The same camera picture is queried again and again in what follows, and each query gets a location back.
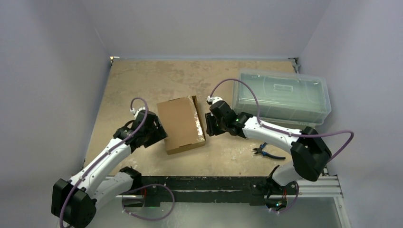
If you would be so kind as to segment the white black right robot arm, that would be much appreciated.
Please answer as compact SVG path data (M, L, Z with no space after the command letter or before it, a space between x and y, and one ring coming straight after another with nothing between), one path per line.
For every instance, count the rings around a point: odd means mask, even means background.
M259 140L278 147L291 155L291 161L275 168L267 180L267 188L279 193L291 182L305 179L317 181L330 161L332 153L317 131L287 129L259 121L252 114L235 113L220 97L209 97L209 111L205 114L209 136L229 133L245 139Z

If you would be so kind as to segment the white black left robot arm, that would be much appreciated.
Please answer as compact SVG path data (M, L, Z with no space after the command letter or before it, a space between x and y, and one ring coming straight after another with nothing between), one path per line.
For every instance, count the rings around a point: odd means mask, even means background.
M51 213L75 228L85 228L96 211L121 193L137 194L142 175L130 167L122 168L113 178L110 172L135 149L145 148L167 137L158 116L145 108L134 119L117 129L104 150L69 180L59 179L53 186Z

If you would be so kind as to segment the brown cardboard express box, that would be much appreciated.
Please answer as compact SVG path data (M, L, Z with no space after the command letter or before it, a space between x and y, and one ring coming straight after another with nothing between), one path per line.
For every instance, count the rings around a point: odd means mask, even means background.
M164 145L168 155L200 148L206 144L196 95L160 102L157 109L167 133Z

